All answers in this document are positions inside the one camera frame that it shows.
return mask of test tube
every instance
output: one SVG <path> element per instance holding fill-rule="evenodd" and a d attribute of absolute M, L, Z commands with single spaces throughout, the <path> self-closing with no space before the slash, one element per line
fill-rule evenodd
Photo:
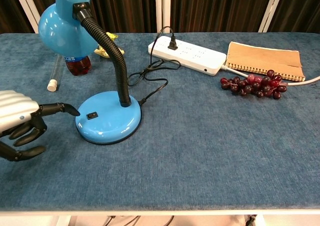
<path fill-rule="evenodd" d="M 57 90 L 58 84 L 60 84 L 60 80 L 65 67 L 63 59 L 64 57 L 58 54 L 55 65 L 52 69 L 49 84 L 46 87 L 50 92 L 55 92 Z"/>

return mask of blue desk lamp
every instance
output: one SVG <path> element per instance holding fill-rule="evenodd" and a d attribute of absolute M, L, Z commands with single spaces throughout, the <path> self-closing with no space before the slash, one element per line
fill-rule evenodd
<path fill-rule="evenodd" d="M 104 48 L 114 65 L 117 91 L 101 92 L 84 101 L 75 118 L 76 128 L 94 144 L 114 144 L 131 136 L 140 125 L 141 107 L 129 95 L 125 59 L 92 17 L 90 0 L 55 0 L 43 12 L 38 31 L 47 47 L 66 57 L 87 56 L 98 44 Z"/>

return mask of red grapes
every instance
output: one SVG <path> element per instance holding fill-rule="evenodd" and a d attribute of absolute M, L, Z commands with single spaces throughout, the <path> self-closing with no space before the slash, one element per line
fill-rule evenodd
<path fill-rule="evenodd" d="M 246 96 L 248 94 L 256 95 L 258 98 L 273 97 L 275 100 L 281 98 L 280 93 L 287 91 L 287 83 L 282 82 L 282 77 L 275 74 L 275 71 L 269 70 L 265 77 L 249 74 L 247 78 L 240 79 L 238 76 L 232 78 L 221 78 L 221 88 L 231 90 L 233 94 Z"/>

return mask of table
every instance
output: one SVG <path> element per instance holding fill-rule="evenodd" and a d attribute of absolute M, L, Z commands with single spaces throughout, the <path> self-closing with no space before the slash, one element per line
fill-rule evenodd
<path fill-rule="evenodd" d="M 307 80 L 320 75 L 319 34 L 175 35 L 223 53 L 231 41 L 299 50 Z M 118 34 L 128 74 L 148 65 L 148 45 L 155 36 Z M 1 34 L 0 90 L 15 90 L 39 104 L 77 108 L 94 94 L 116 90 L 112 62 L 89 57 L 89 74 L 73 76 L 65 68 L 59 90 L 49 92 L 57 55 L 37 34 Z M 67 113 L 45 117 L 47 132 L 21 147 L 45 145 L 45 153 L 21 162 L 0 159 L 0 211 L 319 214 L 319 82 L 292 86 L 274 100 L 222 90 L 220 78 L 234 76 L 220 71 L 212 77 L 185 67 L 151 73 L 149 78 L 164 77 L 169 84 L 142 106 L 139 129 L 114 145 L 84 141 Z M 159 85 L 142 81 L 129 91 L 140 100 Z"/>

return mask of power strip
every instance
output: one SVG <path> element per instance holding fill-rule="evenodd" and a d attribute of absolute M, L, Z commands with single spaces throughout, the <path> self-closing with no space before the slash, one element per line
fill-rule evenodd
<path fill-rule="evenodd" d="M 178 48 L 172 50 L 168 48 L 170 41 L 171 38 L 168 36 L 159 37 L 155 45 L 154 42 L 149 44 L 149 54 L 151 54 L 151 49 L 154 45 L 153 56 L 164 60 L 177 60 L 182 66 L 210 76 L 217 74 L 227 58 L 227 55 L 222 52 L 180 40 L 175 40 Z"/>

